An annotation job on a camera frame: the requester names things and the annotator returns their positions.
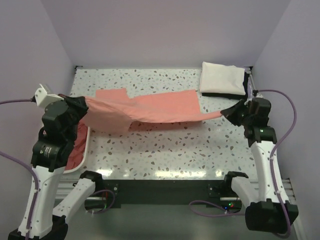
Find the salmon pink t-shirt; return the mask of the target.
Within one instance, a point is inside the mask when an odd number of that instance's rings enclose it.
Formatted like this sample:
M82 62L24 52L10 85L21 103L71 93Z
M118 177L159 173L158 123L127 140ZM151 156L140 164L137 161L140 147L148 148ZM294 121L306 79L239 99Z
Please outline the salmon pink t-shirt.
M140 95L130 98L125 88L99 89L94 97L85 97L88 106L82 122L95 131L126 133L134 122L171 124L217 119L220 111L201 113L194 89Z

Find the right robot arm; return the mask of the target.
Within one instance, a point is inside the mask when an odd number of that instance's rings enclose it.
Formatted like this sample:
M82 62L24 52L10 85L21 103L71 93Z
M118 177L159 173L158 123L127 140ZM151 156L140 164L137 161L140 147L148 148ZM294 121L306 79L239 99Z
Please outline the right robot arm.
M280 238L291 233L291 225L299 215L285 191L278 165L276 131L268 125L271 103L254 97L243 99L224 109L221 114L234 126L244 128L244 137L255 161L258 189L247 174L230 171L224 178L223 192L237 195L245 208L245 223L249 230L268 232Z

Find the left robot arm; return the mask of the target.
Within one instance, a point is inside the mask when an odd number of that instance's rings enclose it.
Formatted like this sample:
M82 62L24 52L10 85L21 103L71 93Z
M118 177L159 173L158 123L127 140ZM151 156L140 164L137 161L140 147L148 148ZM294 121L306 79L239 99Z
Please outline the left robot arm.
M10 240L63 240L70 218L82 203L104 190L102 175L87 170L61 204L54 206L60 179L75 146L78 124L89 108L83 96L59 94L50 103L37 98L35 95L31 101L44 108L43 126L26 167L32 183L25 214L20 226L9 233Z

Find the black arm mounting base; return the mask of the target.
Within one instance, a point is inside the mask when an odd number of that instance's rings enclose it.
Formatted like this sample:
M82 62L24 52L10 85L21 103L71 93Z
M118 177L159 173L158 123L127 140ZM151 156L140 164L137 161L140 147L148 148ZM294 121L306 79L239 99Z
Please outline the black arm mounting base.
M120 208L122 205L188 205L195 200L238 211L240 198L223 180L104 180L104 190L85 201L85 208Z

